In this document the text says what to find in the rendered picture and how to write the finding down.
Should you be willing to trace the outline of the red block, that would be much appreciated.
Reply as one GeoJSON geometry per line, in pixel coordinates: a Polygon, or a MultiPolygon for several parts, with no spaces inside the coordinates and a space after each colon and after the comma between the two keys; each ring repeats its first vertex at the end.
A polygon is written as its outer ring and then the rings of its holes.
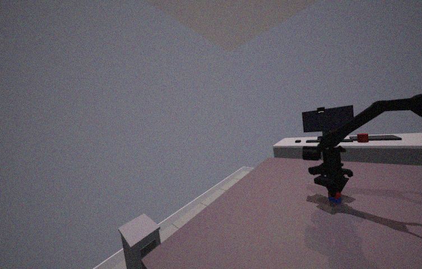
{"type": "MultiPolygon", "coordinates": [[[[331,197],[331,195],[330,195],[330,193],[328,192],[328,196],[330,196],[331,197]]],[[[333,197],[333,198],[336,198],[336,199],[338,199],[338,198],[340,198],[341,197],[341,192],[336,192],[336,194],[335,194],[335,196],[333,197]]]]}

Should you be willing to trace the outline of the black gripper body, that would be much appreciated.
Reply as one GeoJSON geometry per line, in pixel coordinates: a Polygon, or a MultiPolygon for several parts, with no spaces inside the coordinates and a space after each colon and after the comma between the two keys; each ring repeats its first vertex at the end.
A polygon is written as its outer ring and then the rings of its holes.
{"type": "Polygon", "coordinates": [[[336,185],[336,179],[337,178],[344,179],[345,174],[348,177],[353,176],[353,172],[350,169],[341,168],[342,166],[344,166],[344,164],[342,164],[341,162],[339,162],[339,163],[328,163],[328,162],[324,161],[321,164],[324,166],[324,174],[326,175],[326,177],[319,176],[319,177],[314,178],[314,184],[318,184],[318,185],[322,185],[324,187],[332,188],[336,185]]]}

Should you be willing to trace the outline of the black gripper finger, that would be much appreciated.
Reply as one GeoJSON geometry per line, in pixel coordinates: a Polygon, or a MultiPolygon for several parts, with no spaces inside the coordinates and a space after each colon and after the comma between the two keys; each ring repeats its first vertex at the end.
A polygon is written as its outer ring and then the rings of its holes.
{"type": "Polygon", "coordinates": [[[336,184],[339,184],[339,187],[338,187],[338,190],[337,190],[338,192],[342,192],[342,190],[343,190],[343,188],[346,185],[348,180],[349,180],[349,178],[344,178],[344,179],[337,178],[336,179],[336,184]]]}
{"type": "Polygon", "coordinates": [[[335,196],[335,194],[336,194],[336,192],[337,192],[337,190],[338,190],[338,187],[339,187],[339,184],[336,184],[334,187],[332,187],[332,188],[328,188],[328,187],[326,187],[327,188],[327,190],[328,190],[328,192],[330,193],[330,195],[331,195],[331,197],[334,197],[335,196]]]}

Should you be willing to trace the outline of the blue toy brick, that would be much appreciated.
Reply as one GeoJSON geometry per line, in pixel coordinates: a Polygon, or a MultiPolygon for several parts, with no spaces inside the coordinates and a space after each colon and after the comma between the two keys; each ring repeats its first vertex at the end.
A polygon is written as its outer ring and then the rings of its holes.
{"type": "Polygon", "coordinates": [[[333,201],[333,202],[336,202],[336,203],[339,203],[341,201],[341,197],[338,198],[338,199],[336,199],[336,198],[333,198],[333,197],[328,196],[328,200],[333,201]]]}

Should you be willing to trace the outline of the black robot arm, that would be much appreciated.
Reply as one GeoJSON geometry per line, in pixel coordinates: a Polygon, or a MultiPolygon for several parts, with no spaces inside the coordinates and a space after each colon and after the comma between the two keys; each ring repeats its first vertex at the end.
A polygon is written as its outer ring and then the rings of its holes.
{"type": "Polygon", "coordinates": [[[303,160],[319,160],[322,152],[323,161],[339,163],[341,161],[340,152],[346,152],[346,149],[341,146],[335,146],[351,132],[376,118],[381,113],[396,110],[410,110],[422,117],[422,94],[407,99],[376,101],[347,123],[323,134],[317,146],[303,146],[303,160]],[[328,147],[329,149],[326,149],[328,147]]]}

